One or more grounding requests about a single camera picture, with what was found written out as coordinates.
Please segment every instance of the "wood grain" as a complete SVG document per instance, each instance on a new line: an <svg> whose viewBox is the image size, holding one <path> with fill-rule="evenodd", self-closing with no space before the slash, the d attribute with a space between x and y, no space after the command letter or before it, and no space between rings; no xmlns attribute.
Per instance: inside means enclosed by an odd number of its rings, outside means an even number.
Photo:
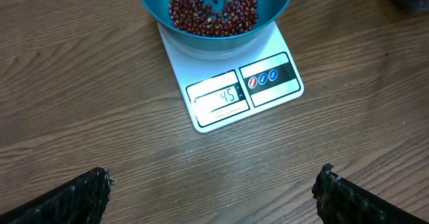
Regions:
<svg viewBox="0 0 429 224"><path fill-rule="evenodd" d="M429 221L429 15L292 0L306 92L196 133L139 0L0 0L0 213L95 167L103 223L320 223L321 166Z"/></svg>

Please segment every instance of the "red bean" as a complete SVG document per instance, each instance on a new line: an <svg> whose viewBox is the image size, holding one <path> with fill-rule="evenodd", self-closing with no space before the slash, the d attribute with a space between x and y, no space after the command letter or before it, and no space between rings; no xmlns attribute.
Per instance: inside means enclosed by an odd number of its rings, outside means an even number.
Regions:
<svg viewBox="0 0 429 224"><path fill-rule="evenodd" d="M168 13L179 30L199 36L226 37L252 30L259 18L255 12L257 6L257 0L225 0L222 13L217 13L211 4L204 5L204 0L170 0Z"/></svg>

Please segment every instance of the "red button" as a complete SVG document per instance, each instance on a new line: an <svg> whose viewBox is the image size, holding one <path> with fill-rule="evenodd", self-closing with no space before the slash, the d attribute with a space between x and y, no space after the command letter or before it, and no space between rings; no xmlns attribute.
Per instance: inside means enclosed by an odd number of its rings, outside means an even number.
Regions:
<svg viewBox="0 0 429 224"><path fill-rule="evenodd" d="M257 78L256 78L256 76L252 76L249 79L249 88L254 89L256 87L256 85L257 85Z"/></svg>

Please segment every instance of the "digital kitchen scale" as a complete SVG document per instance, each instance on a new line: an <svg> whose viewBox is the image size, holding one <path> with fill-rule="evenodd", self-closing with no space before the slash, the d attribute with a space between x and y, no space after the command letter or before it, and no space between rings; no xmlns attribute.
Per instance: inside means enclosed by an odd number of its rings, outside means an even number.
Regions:
<svg viewBox="0 0 429 224"><path fill-rule="evenodd" d="M254 40L222 52L181 44L158 24L195 129L207 133L304 92L300 74L275 22Z"/></svg>

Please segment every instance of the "blue plastic bowl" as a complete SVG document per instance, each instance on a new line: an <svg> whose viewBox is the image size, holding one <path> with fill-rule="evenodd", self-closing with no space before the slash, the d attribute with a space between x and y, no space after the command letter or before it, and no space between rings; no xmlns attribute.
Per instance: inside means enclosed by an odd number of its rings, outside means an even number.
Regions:
<svg viewBox="0 0 429 224"><path fill-rule="evenodd" d="M290 0L258 0L258 8L256 12L259 14L258 24L251 32L238 36L229 37L203 37L195 36L173 27L173 21L168 13L168 5L170 0L141 0L146 9L168 30L175 38L193 48L201 50L230 50L256 38L261 32L260 29L269 25L274 21L286 8ZM223 0L219 0L219 4L215 5L212 0L204 0L204 4L210 3L214 5L216 12L221 12Z"/></svg>

